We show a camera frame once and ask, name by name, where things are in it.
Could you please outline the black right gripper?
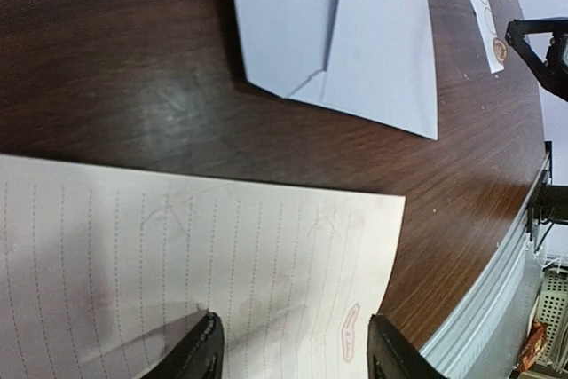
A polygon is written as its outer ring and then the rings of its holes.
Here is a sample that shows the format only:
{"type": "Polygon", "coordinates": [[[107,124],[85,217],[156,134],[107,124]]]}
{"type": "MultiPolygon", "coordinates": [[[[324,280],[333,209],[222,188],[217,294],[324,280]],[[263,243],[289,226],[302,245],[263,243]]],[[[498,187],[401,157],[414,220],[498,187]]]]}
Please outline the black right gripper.
{"type": "Polygon", "coordinates": [[[512,20],[507,26],[505,38],[539,84],[567,101],[567,18],[512,20]],[[544,60],[528,42],[528,36],[536,34],[551,34],[544,60]]]}

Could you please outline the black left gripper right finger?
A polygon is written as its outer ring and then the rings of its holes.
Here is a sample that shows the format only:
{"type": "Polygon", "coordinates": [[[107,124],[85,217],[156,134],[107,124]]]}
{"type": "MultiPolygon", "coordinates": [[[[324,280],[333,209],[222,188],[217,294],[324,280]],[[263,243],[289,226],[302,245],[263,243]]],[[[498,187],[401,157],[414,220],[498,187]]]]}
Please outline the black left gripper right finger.
{"type": "Polygon", "coordinates": [[[368,323],[369,379],[446,379],[382,314],[368,323]]]}

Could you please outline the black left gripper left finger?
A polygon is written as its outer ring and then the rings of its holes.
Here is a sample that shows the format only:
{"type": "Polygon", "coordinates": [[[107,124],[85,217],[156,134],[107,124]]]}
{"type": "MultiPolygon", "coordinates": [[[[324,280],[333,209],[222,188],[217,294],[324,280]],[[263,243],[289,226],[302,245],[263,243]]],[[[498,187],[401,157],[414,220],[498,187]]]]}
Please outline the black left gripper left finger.
{"type": "Polygon", "coordinates": [[[148,373],[148,379],[221,379],[224,355],[222,320],[216,313],[207,312],[148,373]]]}

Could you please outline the grey envelope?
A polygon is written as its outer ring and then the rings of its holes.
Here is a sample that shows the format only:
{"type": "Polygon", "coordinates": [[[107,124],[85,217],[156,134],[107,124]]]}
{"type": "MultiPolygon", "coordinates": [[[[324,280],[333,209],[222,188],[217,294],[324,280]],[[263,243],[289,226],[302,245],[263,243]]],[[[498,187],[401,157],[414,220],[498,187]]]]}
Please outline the grey envelope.
{"type": "Polygon", "coordinates": [[[234,0],[245,76],[283,99],[438,138],[428,0],[234,0]]]}

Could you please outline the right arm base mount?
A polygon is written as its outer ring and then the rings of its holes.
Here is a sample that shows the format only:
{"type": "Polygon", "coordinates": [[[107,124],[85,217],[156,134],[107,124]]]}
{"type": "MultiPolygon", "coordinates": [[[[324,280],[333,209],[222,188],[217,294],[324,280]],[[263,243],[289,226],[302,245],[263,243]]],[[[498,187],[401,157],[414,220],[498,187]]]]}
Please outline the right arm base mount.
{"type": "Polygon", "coordinates": [[[542,185],[527,207],[527,232],[537,240],[539,225],[567,225],[568,186],[542,185]]]}

